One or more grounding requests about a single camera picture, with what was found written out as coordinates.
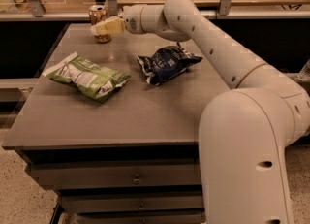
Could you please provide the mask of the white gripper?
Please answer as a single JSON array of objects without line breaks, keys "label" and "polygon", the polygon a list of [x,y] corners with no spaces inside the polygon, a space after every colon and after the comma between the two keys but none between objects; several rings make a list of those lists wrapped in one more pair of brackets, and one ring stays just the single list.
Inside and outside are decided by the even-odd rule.
[{"label": "white gripper", "polygon": [[132,34],[143,34],[144,30],[141,24],[143,9],[144,5],[124,6],[123,19],[118,16],[109,17],[96,23],[95,25],[92,25],[90,31],[95,36],[121,34],[125,31],[125,29]]}]

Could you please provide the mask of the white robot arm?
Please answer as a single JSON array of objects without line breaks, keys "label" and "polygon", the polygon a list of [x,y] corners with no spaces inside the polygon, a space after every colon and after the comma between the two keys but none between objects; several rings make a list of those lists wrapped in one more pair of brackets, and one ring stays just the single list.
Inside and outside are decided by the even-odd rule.
[{"label": "white robot arm", "polygon": [[193,40],[228,86],[201,115],[199,155],[207,224],[295,224],[285,149],[310,126],[308,93],[234,40],[191,0],[126,6],[92,26]]}]

